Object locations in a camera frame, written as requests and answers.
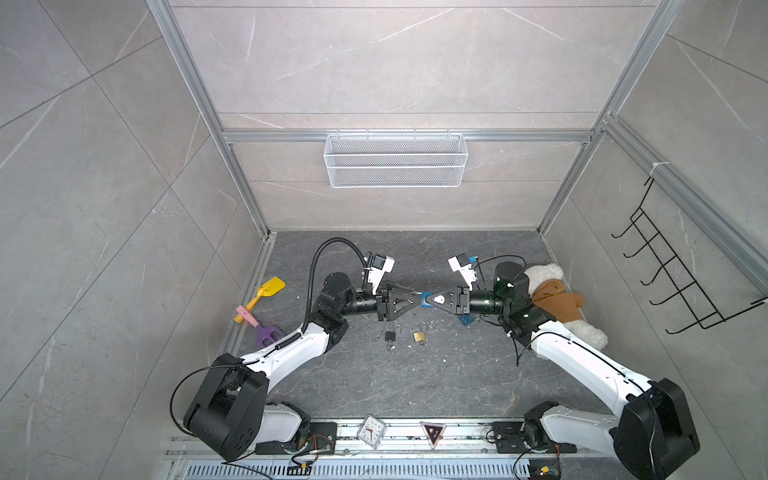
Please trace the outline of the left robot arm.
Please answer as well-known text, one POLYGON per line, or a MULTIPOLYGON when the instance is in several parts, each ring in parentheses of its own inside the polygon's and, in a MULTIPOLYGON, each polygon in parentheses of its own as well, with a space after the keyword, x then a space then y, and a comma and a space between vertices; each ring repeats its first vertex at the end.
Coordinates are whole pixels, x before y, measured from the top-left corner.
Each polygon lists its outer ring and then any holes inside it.
POLYGON ((309 415, 290 403, 270 403, 273 387, 337 345, 349 328, 347 314, 382 308, 380 316, 392 320, 422 300, 422 293, 394 282, 373 294, 355 290, 344 273, 330 274, 309 320, 297 330, 243 357, 224 353, 202 369, 206 376, 177 428, 227 462, 265 444, 304 447, 310 435, 309 415))

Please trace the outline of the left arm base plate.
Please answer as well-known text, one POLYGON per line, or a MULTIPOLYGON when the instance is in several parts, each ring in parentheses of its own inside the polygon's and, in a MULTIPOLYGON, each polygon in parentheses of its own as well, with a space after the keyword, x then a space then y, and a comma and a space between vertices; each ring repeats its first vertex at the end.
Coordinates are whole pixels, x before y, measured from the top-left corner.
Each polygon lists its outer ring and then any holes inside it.
POLYGON ((302 426, 287 442, 255 443, 252 449, 257 455, 314 455, 314 451, 335 451, 338 423, 331 421, 310 422, 302 426))

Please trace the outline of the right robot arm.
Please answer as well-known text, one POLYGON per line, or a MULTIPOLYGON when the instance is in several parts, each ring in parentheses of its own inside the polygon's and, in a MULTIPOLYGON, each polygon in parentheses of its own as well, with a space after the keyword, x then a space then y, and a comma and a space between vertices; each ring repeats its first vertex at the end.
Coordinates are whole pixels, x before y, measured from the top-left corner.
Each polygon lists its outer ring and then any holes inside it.
POLYGON ((566 289, 559 265, 501 262, 492 288, 480 290, 474 286, 477 265, 459 258, 449 264, 464 285, 425 294, 423 303, 459 317, 496 316, 523 350, 561 367, 609 410, 600 415, 543 402, 524 416, 517 436, 525 450, 563 443, 585 447, 617 459, 637 479, 665 479, 700 451, 683 390, 604 354, 606 335, 584 320, 584 299, 566 289))

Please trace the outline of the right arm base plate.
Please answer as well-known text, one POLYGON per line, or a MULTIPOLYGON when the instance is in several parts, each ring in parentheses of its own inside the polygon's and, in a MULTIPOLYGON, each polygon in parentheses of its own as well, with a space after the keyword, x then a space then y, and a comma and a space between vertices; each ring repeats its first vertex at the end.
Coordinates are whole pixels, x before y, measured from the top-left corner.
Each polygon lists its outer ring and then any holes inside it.
POLYGON ((534 453, 577 452, 575 445, 555 443, 541 428, 526 421, 493 422, 486 432, 485 439, 494 445, 500 454, 523 453, 528 449, 534 453))

